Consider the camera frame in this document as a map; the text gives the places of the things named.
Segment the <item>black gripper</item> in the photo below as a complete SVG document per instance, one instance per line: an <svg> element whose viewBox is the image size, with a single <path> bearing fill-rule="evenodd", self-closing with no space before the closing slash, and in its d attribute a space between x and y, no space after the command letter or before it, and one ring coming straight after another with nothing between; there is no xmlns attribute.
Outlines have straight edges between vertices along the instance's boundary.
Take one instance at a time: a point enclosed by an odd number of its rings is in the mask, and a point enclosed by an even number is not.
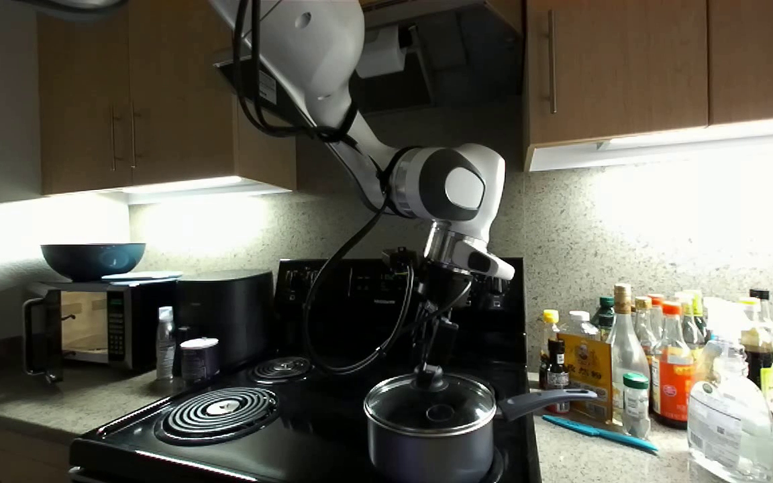
<svg viewBox="0 0 773 483"><path fill-rule="evenodd" d="M427 365L433 343L433 363L447 369L459 338L459 326L452 315L470 296L474 278L435 263L416 263L413 278L412 341L416 369Z"/></svg>

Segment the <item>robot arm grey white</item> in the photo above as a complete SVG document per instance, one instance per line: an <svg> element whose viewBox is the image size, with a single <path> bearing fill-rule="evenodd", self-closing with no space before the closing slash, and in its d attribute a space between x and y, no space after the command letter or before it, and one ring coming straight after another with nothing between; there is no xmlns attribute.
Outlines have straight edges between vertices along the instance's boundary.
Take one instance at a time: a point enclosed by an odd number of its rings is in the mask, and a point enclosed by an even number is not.
<svg viewBox="0 0 773 483"><path fill-rule="evenodd" d="M251 125L271 137L311 134L353 174L365 204L429 221L427 270L440 278L494 278L515 270L490 252L504 192L504 158L487 146L392 147L377 137L353 96L364 59L365 15L358 0L211 0L231 27L231 54L251 52L290 96L298 125L271 126L260 100L241 102Z"/></svg>

